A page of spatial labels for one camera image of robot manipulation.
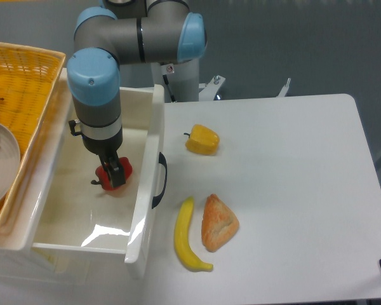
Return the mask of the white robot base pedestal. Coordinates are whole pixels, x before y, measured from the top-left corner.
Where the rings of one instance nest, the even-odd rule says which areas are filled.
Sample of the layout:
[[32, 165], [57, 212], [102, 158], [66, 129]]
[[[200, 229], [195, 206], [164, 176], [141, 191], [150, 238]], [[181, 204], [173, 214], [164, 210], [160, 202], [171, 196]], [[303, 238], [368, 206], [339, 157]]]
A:
[[181, 64], [153, 63], [150, 66], [154, 83], [164, 87], [166, 103], [221, 99], [219, 91], [226, 79], [215, 75], [209, 82], [200, 83], [198, 59]]

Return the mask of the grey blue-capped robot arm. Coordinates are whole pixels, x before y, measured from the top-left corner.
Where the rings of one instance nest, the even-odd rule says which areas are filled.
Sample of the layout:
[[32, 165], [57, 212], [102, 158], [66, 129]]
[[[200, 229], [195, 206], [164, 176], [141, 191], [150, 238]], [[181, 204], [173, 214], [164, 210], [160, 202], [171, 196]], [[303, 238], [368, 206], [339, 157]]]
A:
[[96, 154], [112, 188], [126, 182], [117, 150], [123, 142], [120, 68], [154, 64], [172, 102], [198, 96], [197, 81], [180, 73], [207, 45], [203, 17], [186, 1], [102, 1], [85, 9], [74, 31], [67, 83], [77, 119], [70, 131]]

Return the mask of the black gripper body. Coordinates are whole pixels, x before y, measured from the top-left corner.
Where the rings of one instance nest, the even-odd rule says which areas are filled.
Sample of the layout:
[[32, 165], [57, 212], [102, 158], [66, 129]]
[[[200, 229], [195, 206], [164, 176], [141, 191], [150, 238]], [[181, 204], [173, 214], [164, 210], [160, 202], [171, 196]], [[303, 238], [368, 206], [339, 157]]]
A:
[[89, 152], [99, 156], [111, 156], [117, 153], [117, 150], [121, 147], [123, 136], [115, 135], [108, 139], [95, 140], [83, 135], [82, 140]]

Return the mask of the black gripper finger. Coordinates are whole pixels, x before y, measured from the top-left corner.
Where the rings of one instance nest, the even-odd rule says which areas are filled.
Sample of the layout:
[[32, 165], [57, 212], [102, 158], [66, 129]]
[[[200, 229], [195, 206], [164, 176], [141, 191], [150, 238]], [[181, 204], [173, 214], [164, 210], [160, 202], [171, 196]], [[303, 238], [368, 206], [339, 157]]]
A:
[[110, 186], [113, 189], [119, 188], [126, 183], [125, 171], [119, 160], [117, 152], [113, 152], [108, 157], [107, 171], [110, 180]]
[[108, 165], [107, 165], [107, 160], [106, 160], [106, 159], [104, 158], [104, 156], [101, 155], [101, 154], [99, 154], [98, 157], [99, 157], [99, 160], [100, 160], [100, 164], [101, 164], [101, 165], [98, 167], [98, 169], [97, 169], [97, 173], [98, 173], [98, 174], [102, 173], [102, 175], [103, 175], [104, 177], [109, 178], [110, 175], [109, 175], [109, 169], [108, 169]]

